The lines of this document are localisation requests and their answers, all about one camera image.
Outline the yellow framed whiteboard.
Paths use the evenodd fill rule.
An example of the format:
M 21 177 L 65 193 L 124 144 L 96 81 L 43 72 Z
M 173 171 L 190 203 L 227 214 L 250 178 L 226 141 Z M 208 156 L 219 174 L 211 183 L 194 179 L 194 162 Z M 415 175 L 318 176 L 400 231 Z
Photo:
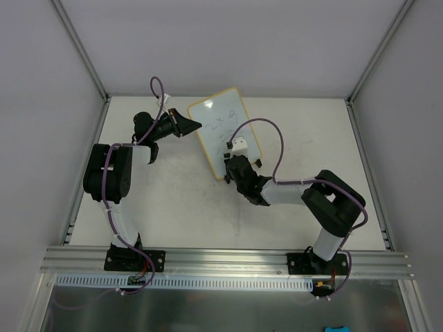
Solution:
M 227 142 L 242 138 L 247 144 L 247 158 L 255 163 L 262 158 L 259 142 L 251 124 L 239 126 L 249 120 L 240 91 L 231 87 L 188 107 L 191 120 L 201 123 L 197 135 L 216 179 L 226 175 L 224 154 Z

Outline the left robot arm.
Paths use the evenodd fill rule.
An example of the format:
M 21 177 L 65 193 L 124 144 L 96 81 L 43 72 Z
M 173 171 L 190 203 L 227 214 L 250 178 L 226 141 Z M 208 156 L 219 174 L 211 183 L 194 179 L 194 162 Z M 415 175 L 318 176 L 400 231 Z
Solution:
M 143 248 L 141 234 L 125 207 L 133 166 L 155 162 L 158 140 L 169 135 L 181 138 L 201 127 L 200 122 L 185 118 L 174 108 L 155 118 L 143 111 L 134 116 L 132 143 L 93 146 L 83 189 L 102 208 L 111 230 L 104 270 L 142 275 L 164 271 L 165 252 Z

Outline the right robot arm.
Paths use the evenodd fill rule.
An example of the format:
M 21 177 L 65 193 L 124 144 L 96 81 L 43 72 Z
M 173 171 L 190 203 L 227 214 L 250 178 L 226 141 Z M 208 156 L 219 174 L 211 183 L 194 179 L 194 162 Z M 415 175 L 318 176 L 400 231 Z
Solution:
M 287 254 L 290 275 L 331 275 L 350 271 L 350 259 L 338 251 L 350 234 L 368 221 L 365 199 L 335 173 L 322 170 L 314 178 L 275 181 L 252 168 L 245 156 L 224 154 L 225 181 L 257 206 L 304 205 L 321 230 L 313 246 L 302 254 Z

